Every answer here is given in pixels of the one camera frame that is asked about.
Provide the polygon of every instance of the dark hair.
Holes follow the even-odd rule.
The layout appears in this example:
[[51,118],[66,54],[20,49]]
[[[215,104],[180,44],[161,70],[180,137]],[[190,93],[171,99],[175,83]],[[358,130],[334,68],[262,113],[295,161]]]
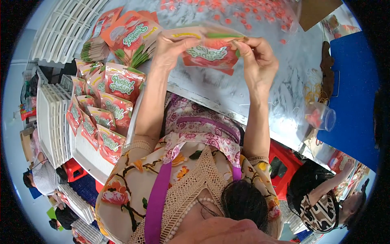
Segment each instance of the dark hair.
[[32,184],[31,184],[31,180],[28,177],[29,174],[30,174],[29,171],[23,173],[23,182],[24,182],[24,184],[26,185],[27,188],[33,188]]
[[56,220],[56,219],[51,219],[51,220],[49,220],[49,224],[50,224],[50,226],[51,226],[53,229],[55,229],[55,230],[58,229],[57,220]]
[[359,204],[358,209],[356,210],[356,212],[355,212],[353,215],[349,216],[348,219],[345,221],[345,226],[347,227],[347,230],[352,229],[352,227],[353,227],[353,226],[356,224],[356,222],[358,221],[358,217],[359,217],[358,215],[359,215],[359,213],[362,211],[363,206],[364,206],[364,204],[365,204],[365,202],[366,202],[366,199],[367,199],[367,194],[365,193],[365,190],[366,190],[366,188],[367,188],[367,185],[368,185],[368,182],[369,182],[369,181],[370,181],[370,179],[367,179],[367,180],[364,182],[363,186],[362,186],[362,194],[361,194],[361,196],[360,196],[360,198],[359,198],[360,204]]
[[233,181],[221,196],[225,217],[234,220],[250,219],[259,230],[268,232],[268,205],[265,197],[246,180]]

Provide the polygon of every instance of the plastic cup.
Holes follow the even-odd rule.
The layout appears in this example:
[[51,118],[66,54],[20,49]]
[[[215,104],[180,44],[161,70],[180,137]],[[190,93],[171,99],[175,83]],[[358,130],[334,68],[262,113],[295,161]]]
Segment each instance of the plastic cup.
[[306,121],[316,129],[332,131],[336,124],[336,112],[319,102],[310,102],[305,109]]

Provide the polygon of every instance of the candy bag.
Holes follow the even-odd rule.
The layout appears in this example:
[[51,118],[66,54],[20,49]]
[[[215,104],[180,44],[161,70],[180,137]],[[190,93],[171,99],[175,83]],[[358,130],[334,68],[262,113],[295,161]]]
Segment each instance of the candy bag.
[[88,41],[83,45],[81,50],[81,59],[84,61],[99,61],[105,59],[110,50],[108,45],[101,38],[101,34],[111,26],[118,18],[123,7],[118,7],[103,13],[97,20],[93,30],[92,35]]
[[99,152],[108,162],[115,165],[121,157],[122,146],[126,137],[119,135],[99,124],[97,124]]
[[66,112],[66,120],[72,128],[73,135],[76,136],[77,129],[82,122],[82,114],[79,107],[77,98],[75,95],[72,96],[71,104],[69,104],[68,111]]
[[104,77],[106,75],[106,66],[102,66],[98,72],[95,72],[88,80],[87,80],[87,95],[91,95],[95,99],[97,99],[98,107],[100,106],[100,96],[99,92],[105,92],[105,84]]
[[103,67],[102,62],[87,64],[80,68],[80,73],[85,80],[88,80],[94,73],[98,72],[101,67]]
[[121,64],[106,63],[106,93],[135,103],[146,79],[141,71]]
[[135,11],[129,11],[109,27],[101,37],[125,65],[137,67],[153,56],[154,52],[147,52],[147,50],[156,42],[157,35],[162,30],[163,28],[153,19]]
[[163,35],[172,41],[180,41],[188,37],[202,39],[201,45],[183,52],[184,64],[213,68],[228,75],[233,75],[233,66],[240,57],[239,51],[231,41],[244,41],[246,39],[243,34],[233,29],[209,22],[164,30]]
[[89,143],[94,147],[94,149],[97,151],[99,148],[99,142],[98,142],[98,129],[93,124],[91,118],[81,111],[82,114],[82,123],[81,123],[81,135],[89,141]]
[[89,96],[89,95],[78,96],[76,98],[77,98],[77,101],[80,104],[80,109],[84,113],[90,115],[87,107],[96,107],[95,99],[93,97]]
[[99,109],[95,107],[88,107],[94,124],[106,127],[109,130],[116,130],[114,115],[110,111]]
[[108,93],[100,93],[100,98],[101,107],[114,115],[116,131],[121,135],[127,135],[133,103]]
[[76,96],[85,95],[85,85],[87,84],[84,79],[71,76],[73,81],[73,94]]

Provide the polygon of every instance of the woman's arm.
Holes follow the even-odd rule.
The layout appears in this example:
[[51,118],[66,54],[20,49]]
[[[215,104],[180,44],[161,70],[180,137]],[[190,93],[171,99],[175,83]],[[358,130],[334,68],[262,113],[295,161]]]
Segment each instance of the woman's arm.
[[341,171],[339,174],[336,174],[332,179],[324,181],[322,184],[312,190],[309,193],[310,205],[314,206],[322,196],[326,195],[330,190],[340,185],[351,174],[351,171],[354,169],[354,167],[354,163],[352,161],[348,161],[345,164],[343,171]]
[[268,96],[279,62],[264,38],[233,41],[244,58],[244,77],[249,89],[250,107],[244,136],[247,158],[269,156]]
[[164,119],[169,73],[176,66],[178,56],[199,43],[200,40],[196,38],[187,38],[174,43],[159,34],[157,51],[152,60],[144,97],[137,115],[133,141],[146,141],[152,148],[156,145]]

